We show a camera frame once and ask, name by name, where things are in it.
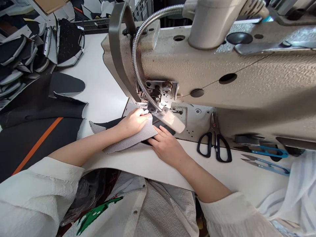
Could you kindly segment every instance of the hole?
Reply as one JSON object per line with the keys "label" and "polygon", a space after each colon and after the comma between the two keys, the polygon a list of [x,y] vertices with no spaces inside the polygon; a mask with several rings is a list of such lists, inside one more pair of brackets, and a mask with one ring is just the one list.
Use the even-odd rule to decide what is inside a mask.
{"label": "hole", "polygon": [[185,39],[185,36],[183,35],[177,35],[173,38],[174,41],[182,41]]}
{"label": "hole", "polygon": [[261,34],[255,34],[254,37],[259,40],[263,39],[263,35]]}
{"label": "hole", "polygon": [[223,75],[219,80],[218,82],[222,85],[225,85],[225,84],[228,84],[228,83],[231,83],[233,82],[234,80],[236,80],[237,78],[237,74],[235,73],[229,73],[229,74],[226,74],[226,75]]}

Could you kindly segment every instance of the woman's left hand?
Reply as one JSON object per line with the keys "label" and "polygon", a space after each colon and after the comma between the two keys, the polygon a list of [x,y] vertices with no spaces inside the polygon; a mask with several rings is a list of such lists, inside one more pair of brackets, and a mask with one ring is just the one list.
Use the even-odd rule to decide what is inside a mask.
{"label": "woman's left hand", "polygon": [[150,113],[145,115],[144,110],[141,108],[134,109],[113,128],[118,130],[123,139],[130,137],[138,133],[145,126],[150,115]]}

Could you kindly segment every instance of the white shirt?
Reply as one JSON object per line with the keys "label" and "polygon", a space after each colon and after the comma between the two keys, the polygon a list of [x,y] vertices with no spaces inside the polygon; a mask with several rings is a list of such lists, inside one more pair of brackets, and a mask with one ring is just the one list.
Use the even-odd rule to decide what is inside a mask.
{"label": "white shirt", "polygon": [[[52,236],[73,202],[84,169],[45,157],[0,184],[0,236]],[[211,237],[282,236],[237,192],[200,201]],[[105,203],[64,236],[196,236],[192,192],[121,173]]]}

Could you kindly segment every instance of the orange stripe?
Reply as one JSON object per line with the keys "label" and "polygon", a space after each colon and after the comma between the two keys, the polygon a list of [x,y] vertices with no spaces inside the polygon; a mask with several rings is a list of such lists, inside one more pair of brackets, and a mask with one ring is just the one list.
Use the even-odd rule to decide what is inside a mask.
{"label": "orange stripe", "polygon": [[30,160],[30,158],[34,155],[34,153],[37,151],[37,149],[42,145],[42,143],[45,141],[45,139],[48,137],[48,135],[52,132],[52,130],[57,126],[57,124],[62,120],[63,118],[57,118],[52,125],[44,132],[44,134],[40,137],[40,139],[35,143],[34,147],[30,150],[30,152],[26,155],[24,160],[21,162],[21,164],[17,167],[17,169],[13,172],[12,175],[15,175],[21,171],[21,169],[25,166],[25,164]]}

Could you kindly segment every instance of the white table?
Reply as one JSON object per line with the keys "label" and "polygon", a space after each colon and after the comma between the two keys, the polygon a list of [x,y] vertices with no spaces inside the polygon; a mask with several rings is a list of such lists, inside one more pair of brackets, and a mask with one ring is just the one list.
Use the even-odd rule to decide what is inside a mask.
{"label": "white table", "polygon": [[[79,138],[93,134],[89,121],[102,123],[120,118],[128,100],[103,62],[101,42],[105,36],[106,34],[87,35],[84,55],[74,67],[62,71],[83,80],[86,84],[85,90],[74,96],[89,102],[84,110],[86,120],[79,131]],[[231,190],[243,192],[254,206],[258,206],[268,194],[288,184],[288,177],[242,161],[242,152],[232,150],[233,162],[223,164],[215,159],[214,149],[211,158],[205,158],[197,153],[196,143],[182,140],[179,142],[197,163]],[[269,157],[260,157],[271,162]],[[289,157],[278,164],[290,168],[292,160],[293,157]],[[86,172],[105,167],[193,190],[177,170],[161,161],[150,148],[109,155],[100,152],[84,165]],[[297,212],[286,214],[283,218],[296,222]]]}

